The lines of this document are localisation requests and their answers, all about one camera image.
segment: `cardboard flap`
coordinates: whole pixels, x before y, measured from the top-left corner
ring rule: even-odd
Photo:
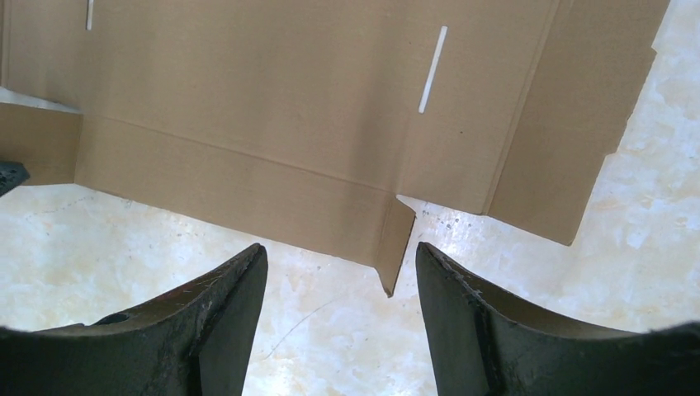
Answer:
[[[411,230],[414,227],[415,212],[397,198],[389,199],[381,240],[376,251],[374,267],[386,295],[394,294],[396,280],[404,260]]]
[[[414,218],[385,191],[102,117],[86,118],[76,181],[375,266],[388,295]]]
[[[0,160],[24,164],[31,175],[27,185],[72,183],[82,119],[0,102]]]
[[[580,0],[557,18],[488,214],[571,244],[654,61],[669,0]]]

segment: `marble floor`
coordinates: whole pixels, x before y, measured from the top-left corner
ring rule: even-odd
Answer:
[[[642,332],[700,320],[700,0],[672,3],[655,48],[573,246],[406,198],[419,214],[409,251],[431,242],[593,323]],[[261,242],[270,271],[244,394],[436,393],[411,253],[387,299],[370,268],[73,185],[4,196],[0,229],[4,326],[93,323]]]

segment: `black object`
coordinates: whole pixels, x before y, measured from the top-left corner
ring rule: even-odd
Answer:
[[[15,187],[29,179],[29,172],[21,163],[0,161],[0,196],[4,196]]]
[[[266,280],[256,244],[92,326],[0,328],[0,394],[241,394]]]
[[[700,394],[700,323],[636,334],[520,299],[435,247],[416,257],[442,396]]]

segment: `flattened cardboard box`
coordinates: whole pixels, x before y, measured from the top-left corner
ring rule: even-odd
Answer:
[[[5,0],[4,86],[83,115],[0,106],[0,158],[373,266],[391,295],[397,194],[573,241],[667,6]]]

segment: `stone floor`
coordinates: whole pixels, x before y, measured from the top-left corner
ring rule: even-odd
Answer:
[[[700,0],[673,2],[572,247],[407,198],[419,214],[409,251],[429,241],[523,298],[593,323],[642,332],[699,320],[698,37]],[[0,229],[2,325],[93,323],[262,242],[270,272],[244,394],[436,392],[412,254],[387,299],[370,268],[73,185],[4,196]]]

